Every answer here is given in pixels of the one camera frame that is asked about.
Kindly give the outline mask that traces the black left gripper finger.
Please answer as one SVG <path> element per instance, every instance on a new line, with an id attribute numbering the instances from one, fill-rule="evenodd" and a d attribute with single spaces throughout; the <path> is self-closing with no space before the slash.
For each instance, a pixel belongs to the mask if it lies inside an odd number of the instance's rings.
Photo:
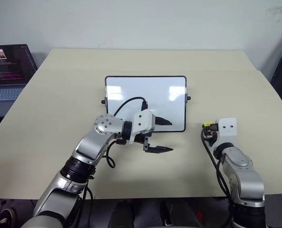
<path id="1" fill-rule="evenodd" d="M 156 116 L 156 125 L 168 126 L 173 125 L 169 120 Z"/>
<path id="2" fill-rule="evenodd" d="M 145 137 L 143 150 L 147 153 L 165 153 L 165 152 L 170 152 L 173 149 L 165 146 L 152 147 L 149 143 L 148 137 Z"/>

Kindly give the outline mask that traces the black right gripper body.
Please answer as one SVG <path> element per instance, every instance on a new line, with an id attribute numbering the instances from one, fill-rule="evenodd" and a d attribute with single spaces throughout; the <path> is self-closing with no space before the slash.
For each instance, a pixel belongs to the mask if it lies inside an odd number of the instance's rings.
<path id="1" fill-rule="evenodd" d="M 212 146 L 217 141 L 218 124 L 214 123 L 211 126 L 204 127 L 204 140 Z"/>

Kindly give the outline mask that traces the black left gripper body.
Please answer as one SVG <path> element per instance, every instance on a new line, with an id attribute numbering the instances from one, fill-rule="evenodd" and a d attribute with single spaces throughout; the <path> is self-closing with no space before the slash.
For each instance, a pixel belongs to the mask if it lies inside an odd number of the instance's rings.
<path id="1" fill-rule="evenodd" d="M 135 136 L 134 142 L 144 143 L 145 140 L 148 140 L 148 138 L 152 136 L 152 132 L 154 131 L 155 127 L 156 127 L 156 116 L 153 114 L 151 120 L 151 128 L 147 131 L 137 134 Z"/>

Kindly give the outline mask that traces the black-framed whiteboard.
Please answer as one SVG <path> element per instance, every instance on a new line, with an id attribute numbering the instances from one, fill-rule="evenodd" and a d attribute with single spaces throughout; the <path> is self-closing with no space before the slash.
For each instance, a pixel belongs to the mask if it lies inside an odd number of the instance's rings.
<path id="1" fill-rule="evenodd" d="M 142 98 L 148 109 L 173 125 L 155 128 L 156 132 L 183 132 L 186 129 L 187 93 L 185 76 L 106 76 L 105 107 L 108 114 L 132 121 L 141 111 Z"/>

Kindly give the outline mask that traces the dark rounded shape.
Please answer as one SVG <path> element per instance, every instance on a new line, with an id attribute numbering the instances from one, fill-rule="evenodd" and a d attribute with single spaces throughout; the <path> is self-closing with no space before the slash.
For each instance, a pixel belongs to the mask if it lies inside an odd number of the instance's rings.
<path id="1" fill-rule="evenodd" d="M 196 212 L 184 200 L 160 203 L 160 217 L 164 226 L 171 228 L 203 228 Z"/>
<path id="2" fill-rule="evenodd" d="M 134 228 L 134 213 L 127 200 L 117 203 L 110 216 L 107 228 Z"/>

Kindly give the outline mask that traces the open grey laptop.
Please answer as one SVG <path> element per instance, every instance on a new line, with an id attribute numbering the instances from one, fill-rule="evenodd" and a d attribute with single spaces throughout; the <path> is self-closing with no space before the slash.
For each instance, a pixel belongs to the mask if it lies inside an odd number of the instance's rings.
<path id="1" fill-rule="evenodd" d="M 28 45 L 0 45 L 0 118 L 6 115 L 37 69 Z"/>

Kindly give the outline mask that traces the black shoe with white sole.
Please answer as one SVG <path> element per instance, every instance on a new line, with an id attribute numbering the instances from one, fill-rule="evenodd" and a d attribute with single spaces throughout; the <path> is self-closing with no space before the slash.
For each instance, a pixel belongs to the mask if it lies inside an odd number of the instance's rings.
<path id="1" fill-rule="evenodd" d="M 16 211 L 14 208 L 7 208 L 0 212 L 0 228 L 15 228 Z"/>

